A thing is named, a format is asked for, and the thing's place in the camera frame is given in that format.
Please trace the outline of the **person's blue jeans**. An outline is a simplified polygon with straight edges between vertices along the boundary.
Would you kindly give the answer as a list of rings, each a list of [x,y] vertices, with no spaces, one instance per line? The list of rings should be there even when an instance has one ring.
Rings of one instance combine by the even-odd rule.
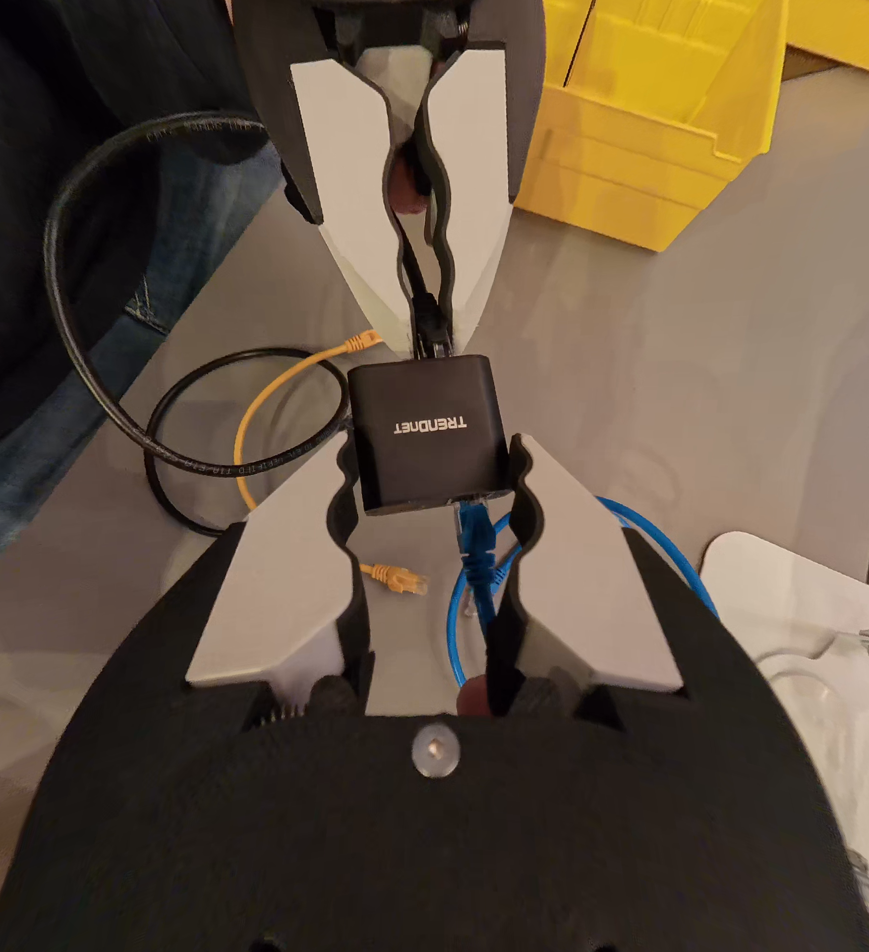
[[[267,143],[246,161],[219,165],[181,141],[163,148],[155,240],[137,289],[92,348],[95,367],[122,396],[281,184]],[[0,440],[0,556],[104,422],[72,370]]]

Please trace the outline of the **black network switch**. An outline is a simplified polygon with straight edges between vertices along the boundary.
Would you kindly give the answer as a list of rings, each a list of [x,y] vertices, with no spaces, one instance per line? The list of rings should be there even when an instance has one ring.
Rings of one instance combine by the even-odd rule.
[[[348,390],[367,515],[510,491],[508,441],[487,356],[367,363],[348,373]]]

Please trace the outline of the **person's dark jacket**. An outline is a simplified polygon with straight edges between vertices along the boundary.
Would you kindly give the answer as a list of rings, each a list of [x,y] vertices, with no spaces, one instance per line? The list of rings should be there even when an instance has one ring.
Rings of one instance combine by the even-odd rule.
[[[42,242],[76,165],[120,131],[178,113],[254,113],[229,2],[0,2],[0,443],[72,373],[51,316]],[[73,211],[67,293],[97,345],[159,268],[171,187],[280,167],[261,133],[201,132],[138,147]]]

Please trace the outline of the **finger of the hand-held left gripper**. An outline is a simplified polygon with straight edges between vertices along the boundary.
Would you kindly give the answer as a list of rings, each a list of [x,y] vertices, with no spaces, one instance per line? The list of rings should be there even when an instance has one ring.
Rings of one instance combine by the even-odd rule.
[[[428,231],[453,351],[464,351],[478,327],[507,238],[507,119],[502,48],[453,54],[421,101],[418,150],[433,200]]]
[[[389,101],[382,89],[332,59],[293,64],[290,75],[321,206],[319,231],[370,327],[393,353],[409,357],[404,241],[388,195]]]

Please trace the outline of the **white board stand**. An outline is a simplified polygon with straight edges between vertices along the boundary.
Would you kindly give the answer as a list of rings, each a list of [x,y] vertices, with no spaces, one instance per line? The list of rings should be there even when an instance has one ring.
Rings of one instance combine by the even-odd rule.
[[[869,585],[744,532],[710,544],[701,578],[800,735],[869,906]]]

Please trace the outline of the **yellow plastic bin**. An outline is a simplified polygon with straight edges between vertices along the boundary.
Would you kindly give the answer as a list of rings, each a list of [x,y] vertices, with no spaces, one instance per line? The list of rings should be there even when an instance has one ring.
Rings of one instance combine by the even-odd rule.
[[[516,206],[661,252],[769,151],[784,1],[547,1]]]
[[[786,42],[869,71],[869,1],[790,1]]]

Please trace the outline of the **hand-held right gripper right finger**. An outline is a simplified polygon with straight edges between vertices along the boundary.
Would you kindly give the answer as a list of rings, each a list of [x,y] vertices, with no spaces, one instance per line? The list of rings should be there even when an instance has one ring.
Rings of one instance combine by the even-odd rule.
[[[488,625],[489,696],[529,678],[674,693],[684,686],[620,521],[537,440],[515,434],[514,558]]]

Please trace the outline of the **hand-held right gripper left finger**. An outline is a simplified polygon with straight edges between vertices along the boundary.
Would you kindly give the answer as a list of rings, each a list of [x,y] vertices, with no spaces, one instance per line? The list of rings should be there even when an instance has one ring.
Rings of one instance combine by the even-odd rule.
[[[335,675],[369,683],[367,597],[348,548],[356,478],[352,434],[340,431],[245,518],[189,684],[312,688]]]

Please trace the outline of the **person's left hand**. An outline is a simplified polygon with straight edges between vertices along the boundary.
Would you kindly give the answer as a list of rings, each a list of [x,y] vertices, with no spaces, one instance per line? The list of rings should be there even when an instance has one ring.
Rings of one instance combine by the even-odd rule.
[[[397,215],[417,215],[428,210],[430,185],[420,165],[415,136],[394,152],[388,179],[388,198]]]

